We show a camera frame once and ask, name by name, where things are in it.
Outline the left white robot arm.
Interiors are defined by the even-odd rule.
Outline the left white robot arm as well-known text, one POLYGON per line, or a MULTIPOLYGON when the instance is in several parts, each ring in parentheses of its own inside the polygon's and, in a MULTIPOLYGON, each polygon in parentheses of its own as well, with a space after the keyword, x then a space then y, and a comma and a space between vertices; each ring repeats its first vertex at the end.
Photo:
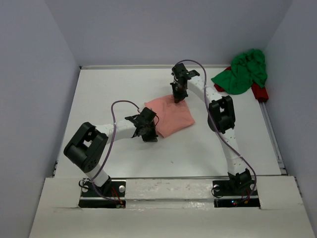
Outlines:
POLYGON ((113 124, 83 123, 66 145, 63 153, 91 181, 93 191, 106 196, 111 188, 111 177, 99 164, 106 145, 112 148, 117 140, 141 137, 144 142, 157 142, 157 115, 145 107, 134 116, 113 124))

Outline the pink t shirt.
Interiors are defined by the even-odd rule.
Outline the pink t shirt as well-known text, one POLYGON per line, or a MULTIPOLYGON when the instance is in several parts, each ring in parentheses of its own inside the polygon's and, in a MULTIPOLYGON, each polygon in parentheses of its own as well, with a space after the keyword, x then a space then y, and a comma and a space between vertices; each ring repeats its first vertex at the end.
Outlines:
POLYGON ((172 95, 166 95, 144 103, 156 113, 156 131, 163 138, 192 126, 195 121, 185 100, 175 103, 172 95))

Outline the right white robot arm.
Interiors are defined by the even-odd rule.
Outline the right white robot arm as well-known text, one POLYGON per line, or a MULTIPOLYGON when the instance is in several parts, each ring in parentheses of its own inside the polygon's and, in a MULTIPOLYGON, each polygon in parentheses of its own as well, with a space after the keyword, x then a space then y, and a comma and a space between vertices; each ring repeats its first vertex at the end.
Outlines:
POLYGON ((176 63, 172 68, 172 93, 174 102, 179 103, 187 96, 187 91, 193 92, 205 104, 208 113, 208 125, 220 140, 227 163, 228 180, 216 189, 225 196, 241 195, 245 200, 254 193, 257 177, 254 169, 243 158, 235 137, 235 112, 233 99, 222 96, 207 85, 207 73, 203 69, 204 79, 196 70, 189 71, 184 61, 176 63))

